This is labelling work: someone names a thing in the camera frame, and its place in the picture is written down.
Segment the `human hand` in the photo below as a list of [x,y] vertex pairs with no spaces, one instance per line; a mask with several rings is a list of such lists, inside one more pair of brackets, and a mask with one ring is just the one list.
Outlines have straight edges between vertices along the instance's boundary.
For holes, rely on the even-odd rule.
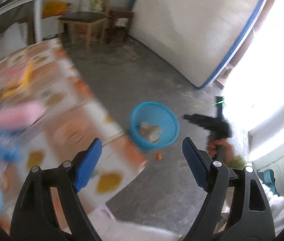
[[235,152],[233,146],[227,141],[226,138],[212,140],[211,135],[209,136],[208,145],[207,145],[207,152],[209,156],[212,158],[217,153],[217,147],[222,146],[224,149],[224,155],[220,158],[220,160],[225,164],[228,165],[234,158]]

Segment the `gray floor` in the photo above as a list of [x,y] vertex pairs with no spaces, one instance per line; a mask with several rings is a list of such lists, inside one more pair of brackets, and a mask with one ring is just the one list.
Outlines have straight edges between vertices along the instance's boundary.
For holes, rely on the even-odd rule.
[[[190,137],[205,149],[208,132],[181,119],[185,113],[215,115],[216,85],[198,91],[176,70],[133,39],[116,38],[110,45],[91,46],[88,59],[78,45],[64,43],[85,81],[116,121],[129,130],[133,108],[144,101],[169,107],[180,120],[176,142],[146,154],[144,171],[108,202],[117,219],[161,227],[185,234],[196,218],[206,193],[196,185],[183,157],[181,144]],[[156,161],[156,153],[163,159]]]

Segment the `dark blue gripper pad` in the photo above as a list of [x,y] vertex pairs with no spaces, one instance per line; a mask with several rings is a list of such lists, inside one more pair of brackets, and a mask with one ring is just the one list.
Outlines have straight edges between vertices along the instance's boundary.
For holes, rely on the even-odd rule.
[[87,149],[87,154],[76,169],[76,180],[73,186],[77,192],[87,185],[101,154],[102,142],[96,138]]
[[189,137],[183,140],[182,151],[197,185],[208,192],[209,184],[206,179],[210,167]]

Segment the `patterned tablecloth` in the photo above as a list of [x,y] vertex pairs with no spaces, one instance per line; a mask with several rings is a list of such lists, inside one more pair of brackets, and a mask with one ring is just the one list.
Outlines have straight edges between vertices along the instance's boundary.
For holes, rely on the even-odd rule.
[[[85,84],[58,39],[29,46],[1,59],[0,77],[19,62],[30,60],[33,72],[26,89],[17,89],[3,99],[7,89],[0,82],[0,108],[28,100],[39,100],[47,108],[17,140],[23,160],[6,171],[5,212],[11,218],[32,166],[58,167],[87,149],[98,137],[103,143],[101,158],[88,185],[79,192],[85,210],[90,212],[128,185],[143,170],[145,157]],[[57,192],[52,193],[58,203]]]

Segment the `wooden stool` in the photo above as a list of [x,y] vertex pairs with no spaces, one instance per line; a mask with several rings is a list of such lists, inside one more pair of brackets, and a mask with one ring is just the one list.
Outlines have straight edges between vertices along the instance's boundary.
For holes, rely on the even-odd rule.
[[134,12],[125,9],[124,7],[111,7],[109,10],[109,35],[106,39],[106,44],[109,44],[111,42],[111,38],[114,34],[113,26],[117,19],[120,18],[128,18],[128,23],[125,28],[125,35],[123,41],[125,42],[127,39],[127,33],[130,29],[131,21],[133,19]]

